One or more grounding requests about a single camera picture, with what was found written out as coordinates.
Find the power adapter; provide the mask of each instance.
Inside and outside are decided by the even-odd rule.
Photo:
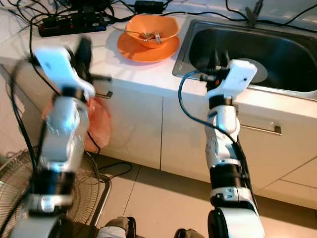
[[[162,1],[135,1],[134,11],[136,13],[162,14],[163,4]]]

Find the sink basin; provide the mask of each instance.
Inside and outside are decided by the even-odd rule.
[[[264,79],[250,88],[317,100],[317,38],[192,20],[174,75],[206,68],[215,49],[264,66]]]

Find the white cabinet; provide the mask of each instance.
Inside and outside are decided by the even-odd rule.
[[[314,134],[317,121],[302,123],[302,117],[290,121],[287,115],[266,115],[258,109],[259,116],[242,114],[241,124],[265,130],[281,127],[282,135],[242,128],[239,134],[245,151],[255,191],[267,186],[317,155]]]
[[[299,167],[282,179],[317,189],[317,158]]]
[[[18,74],[17,84],[42,111],[52,97],[52,90],[38,77],[31,65],[25,65]],[[101,153],[110,157],[159,169],[162,96],[122,88],[112,83],[96,81],[96,91],[113,92],[103,99],[111,114],[110,143]]]
[[[186,108],[201,119],[207,115],[204,97],[183,96]],[[173,174],[210,182],[205,157],[204,126],[188,118],[177,98],[164,98],[161,169]]]
[[[278,180],[257,192],[275,200],[317,209],[317,188]]]
[[[204,97],[184,97],[189,111],[201,119],[207,115]],[[241,128],[239,138],[246,154],[255,192],[317,155],[314,135],[317,121],[259,107],[239,106],[242,124],[264,130],[281,127],[282,136]],[[205,159],[204,126],[181,111],[176,98],[164,98],[161,169],[209,181]]]
[[[109,84],[96,82],[99,92]],[[110,143],[101,154],[159,169],[162,97],[111,85],[113,96],[103,99],[111,114]]]

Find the orange plate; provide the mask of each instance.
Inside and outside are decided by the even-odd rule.
[[[177,51],[180,40],[177,36],[169,39],[162,47],[149,49],[139,44],[137,40],[122,33],[118,39],[119,52],[126,58],[136,62],[159,62],[171,57]]]

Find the kitchen sink faucet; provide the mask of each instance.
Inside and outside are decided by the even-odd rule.
[[[247,26],[255,27],[259,14],[262,9],[262,6],[263,6],[263,1],[264,0],[258,0],[256,5],[253,8],[253,11],[251,11],[249,7],[245,8],[247,13],[247,18],[248,18]]]

